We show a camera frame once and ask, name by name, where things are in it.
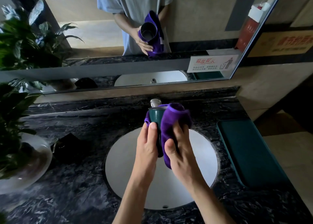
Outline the person's left hand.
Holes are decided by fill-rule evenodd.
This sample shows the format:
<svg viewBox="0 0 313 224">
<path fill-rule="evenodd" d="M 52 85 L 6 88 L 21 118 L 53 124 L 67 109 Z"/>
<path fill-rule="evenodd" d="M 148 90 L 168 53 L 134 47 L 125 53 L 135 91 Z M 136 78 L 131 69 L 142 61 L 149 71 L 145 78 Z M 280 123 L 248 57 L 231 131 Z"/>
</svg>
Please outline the person's left hand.
<svg viewBox="0 0 313 224">
<path fill-rule="evenodd" d="M 152 182 L 158 155 L 152 154 L 148 149 L 148 128 L 149 126 L 145 123 L 137 138 L 135 163 L 131 177 Z"/>
</svg>

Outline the person's right hand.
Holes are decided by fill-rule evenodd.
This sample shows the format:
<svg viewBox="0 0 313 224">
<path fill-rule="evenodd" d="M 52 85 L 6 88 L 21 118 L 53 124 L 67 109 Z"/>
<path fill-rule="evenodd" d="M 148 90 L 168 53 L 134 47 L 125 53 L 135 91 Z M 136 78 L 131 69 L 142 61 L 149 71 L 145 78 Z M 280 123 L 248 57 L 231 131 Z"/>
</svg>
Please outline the person's right hand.
<svg viewBox="0 0 313 224">
<path fill-rule="evenodd" d="M 173 133 L 178 143 L 178 159 L 171 164 L 174 175 L 185 186 L 192 181 L 204 181 L 189 139 L 189 127 L 181 127 L 177 122 L 173 125 Z"/>
</svg>

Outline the dark green cup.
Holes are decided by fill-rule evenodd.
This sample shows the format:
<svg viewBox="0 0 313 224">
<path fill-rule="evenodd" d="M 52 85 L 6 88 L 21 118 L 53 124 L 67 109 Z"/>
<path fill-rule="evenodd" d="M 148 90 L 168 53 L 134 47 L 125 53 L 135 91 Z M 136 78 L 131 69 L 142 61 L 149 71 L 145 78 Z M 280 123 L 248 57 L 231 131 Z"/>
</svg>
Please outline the dark green cup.
<svg viewBox="0 0 313 224">
<path fill-rule="evenodd" d="M 168 104 L 162 104 L 158 107 L 151 107 L 149 108 L 149 119 L 151 122 L 157 124 L 157 141 L 156 147 L 158 151 L 158 158 L 163 157 L 163 150 L 162 150 L 162 141 L 161 141 L 161 121 L 165 110 L 167 109 Z"/>
</svg>

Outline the purple cloth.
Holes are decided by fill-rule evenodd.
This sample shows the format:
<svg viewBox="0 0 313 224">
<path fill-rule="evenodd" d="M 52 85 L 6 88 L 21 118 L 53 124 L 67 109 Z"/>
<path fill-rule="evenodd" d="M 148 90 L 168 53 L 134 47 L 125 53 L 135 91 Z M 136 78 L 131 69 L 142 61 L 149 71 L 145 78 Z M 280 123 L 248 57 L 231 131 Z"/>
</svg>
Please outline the purple cloth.
<svg viewBox="0 0 313 224">
<path fill-rule="evenodd" d="M 149 119 L 149 110 L 146 113 L 144 121 L 147 124 L 147 126 L 150 125 L 151 121 Z M 173 133 L 173 125 L 177 121 L 180 126 L 187 125 L 189 128 L 191 128 L 193 124 L 189 110 L 185 109 L 184 106 L 180 103 L 170 103 L 168 104 L 168 107 L 165 110 L 161 121 L 161 132 L 162 132 L 161 141 L 162 141 L 163 159 L 166 167 L 169 169 L 171 169 L 171 164 L 165 152 L 165 142 L 168 139 L 173 139 L 176 149 L 178 150 L 178 143 Z"/>
</svg>

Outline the person's left forearm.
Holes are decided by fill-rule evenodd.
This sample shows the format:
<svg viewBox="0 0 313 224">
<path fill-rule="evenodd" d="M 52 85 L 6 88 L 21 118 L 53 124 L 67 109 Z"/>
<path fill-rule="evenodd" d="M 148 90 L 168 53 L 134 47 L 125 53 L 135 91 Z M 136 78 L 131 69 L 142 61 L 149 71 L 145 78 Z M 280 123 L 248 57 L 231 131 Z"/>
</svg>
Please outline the person's left forearm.
<svg viewBox="0 0 313 224">
<path fill-rule="evenodd" d="M 150 180 L 129 180 L 112 224 L 141 224 L 150 184 Z"/>
</svg>

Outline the person's right forearm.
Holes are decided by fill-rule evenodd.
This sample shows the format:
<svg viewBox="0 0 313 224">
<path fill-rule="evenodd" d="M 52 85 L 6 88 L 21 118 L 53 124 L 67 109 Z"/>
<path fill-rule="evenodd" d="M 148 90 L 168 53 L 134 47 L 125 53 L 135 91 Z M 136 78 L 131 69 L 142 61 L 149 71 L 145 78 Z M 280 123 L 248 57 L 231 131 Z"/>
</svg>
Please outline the person's right forearm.
<svg viewBox="0 0 313 224">
<path fill-rule="evenodd" d="M 206 182 L 192 181 L 186 189 L 194 199 L 205 224 L 236 224 Z"/>
</svg>

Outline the white sink basin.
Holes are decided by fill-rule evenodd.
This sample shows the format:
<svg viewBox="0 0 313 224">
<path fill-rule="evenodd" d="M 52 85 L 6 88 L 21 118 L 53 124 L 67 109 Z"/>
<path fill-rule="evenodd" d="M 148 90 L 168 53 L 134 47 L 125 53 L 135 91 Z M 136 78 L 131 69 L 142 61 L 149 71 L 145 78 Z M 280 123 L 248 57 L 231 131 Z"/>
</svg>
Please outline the white sink basin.
<svg viewBox="0 0 313 224">
<path fill-rule="evenodd" d="M 136 155 L 136 141 L 140 130 L 141 128 L 137 128 L 120 137 L 106 157 L 105 176 L 113 192 L 120 198 L 123 197 L 131 177 Z M 212 143 L 191 129 L 189 138 L 199 169 L 205 182 L 211 187 L 218 173 L 218 159 Z M 166 166 L 164 156 L 158 158 L 144 208 L 166 210 L 184 206 L 193 201 L 183 184 Z"/>
</svg>

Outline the dark green tray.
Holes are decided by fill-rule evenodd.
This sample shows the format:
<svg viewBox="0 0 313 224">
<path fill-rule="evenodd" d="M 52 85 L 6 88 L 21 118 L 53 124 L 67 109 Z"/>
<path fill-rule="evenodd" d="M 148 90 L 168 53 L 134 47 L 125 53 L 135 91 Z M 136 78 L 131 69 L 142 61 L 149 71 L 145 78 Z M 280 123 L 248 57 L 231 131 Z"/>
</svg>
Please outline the dark green tray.
<svg viewBox="0 0 313 224">
<path fill-rule="evenodd" d="M 261 189 L 289 182 L 252 120 L 218 121 L 217 129 L 241 185 Z"/>
</svg>

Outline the black pouch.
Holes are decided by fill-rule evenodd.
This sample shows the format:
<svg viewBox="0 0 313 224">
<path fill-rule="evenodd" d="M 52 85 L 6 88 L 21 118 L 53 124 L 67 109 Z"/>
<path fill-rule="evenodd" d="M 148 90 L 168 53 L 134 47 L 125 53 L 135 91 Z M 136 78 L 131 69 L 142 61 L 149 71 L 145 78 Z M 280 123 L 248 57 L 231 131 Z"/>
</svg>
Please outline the black pouch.
<svg viewBox="0 0 313 224">
<path fill-rule="evenodd" d="M 57 164 L 80 164 L 90 154 L 91 146 L 85 140 L 77 138 L 72 133 L 57 139 L 50 146 Z"/>
</svg>

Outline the white notice sticker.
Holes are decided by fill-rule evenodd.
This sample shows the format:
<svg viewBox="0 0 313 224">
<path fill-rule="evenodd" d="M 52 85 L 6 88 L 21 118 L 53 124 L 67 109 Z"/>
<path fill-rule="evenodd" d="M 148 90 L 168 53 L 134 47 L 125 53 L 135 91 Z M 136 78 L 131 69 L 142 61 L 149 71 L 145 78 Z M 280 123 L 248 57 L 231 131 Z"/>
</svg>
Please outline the white notice sticker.
<svg viewBox="0 0 313 224">
<path fill-rule="evenodd" d="M 235 67 L 238 55 L 192 56 L 187 72 L 223 72 Z"/>
</svg>

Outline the white round plant pot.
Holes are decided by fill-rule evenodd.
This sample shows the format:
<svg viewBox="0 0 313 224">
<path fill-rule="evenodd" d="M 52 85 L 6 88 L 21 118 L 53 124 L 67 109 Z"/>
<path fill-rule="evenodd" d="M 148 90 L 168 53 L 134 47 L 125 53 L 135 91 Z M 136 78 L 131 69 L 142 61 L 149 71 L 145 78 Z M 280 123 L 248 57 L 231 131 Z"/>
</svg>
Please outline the white round plant pot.
<svg viewBox="0 0 313 224">
<path fill-rule="evenodd" d="M 21 141 L 32 148 L 32 157 L 9 178 L 0 179 L 0 195 L 20 192 L 41 178 L 52 161 L 50 145 L 40 136 L 22 133 Z"/>
</svg>

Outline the green leafy plant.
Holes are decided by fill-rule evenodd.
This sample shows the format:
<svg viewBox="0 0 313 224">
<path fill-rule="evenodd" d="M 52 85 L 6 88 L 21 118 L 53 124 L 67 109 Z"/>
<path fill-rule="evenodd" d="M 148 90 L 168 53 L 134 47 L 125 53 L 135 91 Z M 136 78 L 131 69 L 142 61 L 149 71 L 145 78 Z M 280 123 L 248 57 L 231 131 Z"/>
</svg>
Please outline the green leafy plant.
<svg viewBox="0 0 313 224">
<path fill-rule="evenodd" d="M 73 23 L 62 25 L 56 32 L 47 21 L 36 26 L 44 9 L 44 0 L 38 0 L 29 13 L 21 6 L 2 6 L 5 19 L 0 22 L 0 71 L 66 66 L 64 60 L 69 49 L 62 44 L 68 38 L 82 39 L 64 35 L 65 31 L 77 28 Z M 24 127 L 21 119 L 28 116 L 28 108 L 40 93 L 26 92 L 27 85 L 40 91 L 47 82 L 16 78 L 0 83 L 0 180 L 16 175 L 35 155 L 34 148 L 22 142 L 22 134 L 36 132 Z"/>
</svg>

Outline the wall mirror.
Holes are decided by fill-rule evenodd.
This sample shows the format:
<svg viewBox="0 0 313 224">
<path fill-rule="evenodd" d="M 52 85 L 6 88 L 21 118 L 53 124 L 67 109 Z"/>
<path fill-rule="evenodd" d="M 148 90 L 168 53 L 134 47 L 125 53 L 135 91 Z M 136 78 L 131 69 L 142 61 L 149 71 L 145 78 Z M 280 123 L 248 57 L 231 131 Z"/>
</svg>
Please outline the wall mirror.
<svg viewBox="0 0 313 224">
<path fill-rule="evenodd" d="M 28 13 L 38 0 L 0 0 L 2 6 Z M 263 25 L 278 0 L 44 0 L 36 26 L 47 21 L 53 32 L 73 23 L 64 67 L 0 71 L 0 83 L 12 79 L 42 80 L 42 90 L 63 93 L 137 88 L 230 79 L 246 54 L 236 43 L 251 12 Z M 190 57 L 238 55 L 235 67 L 223 72 L 188 73 Z M 202 80 L 194 74 L 209 74 Z"/>
</svg>

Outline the orange wall sign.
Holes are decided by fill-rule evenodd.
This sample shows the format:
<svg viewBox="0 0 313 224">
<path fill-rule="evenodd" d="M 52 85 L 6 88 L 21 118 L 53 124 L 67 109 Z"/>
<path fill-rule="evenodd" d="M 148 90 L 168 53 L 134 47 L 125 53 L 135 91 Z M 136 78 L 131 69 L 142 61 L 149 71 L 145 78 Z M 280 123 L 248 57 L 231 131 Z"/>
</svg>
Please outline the orange wall sign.
<svg viewBox="0 0 313 224">
<path fill-rule="evenodd" d="M 264 32 L 248 57 L 304 54 L 313 47 L 313 30 Z"/>
</svg>

